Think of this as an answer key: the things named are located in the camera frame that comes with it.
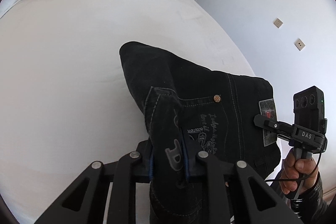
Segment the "person's right hand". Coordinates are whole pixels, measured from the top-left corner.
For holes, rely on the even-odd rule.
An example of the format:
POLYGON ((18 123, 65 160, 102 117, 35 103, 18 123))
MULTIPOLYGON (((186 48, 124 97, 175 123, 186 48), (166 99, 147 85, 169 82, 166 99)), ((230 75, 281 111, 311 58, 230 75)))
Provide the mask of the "person's right hand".
POLYGON ((307 191, 312 188, 318 179, 318 167, 315 169, 316 162, 313 158, 311 159, 299 159, 296 160, 293 149, 288 152, 285 160, 282 164, 282 172, 280 179, 296 179, 299 178, 299 174, 309 175, 300 190, 300 193, 307 191))

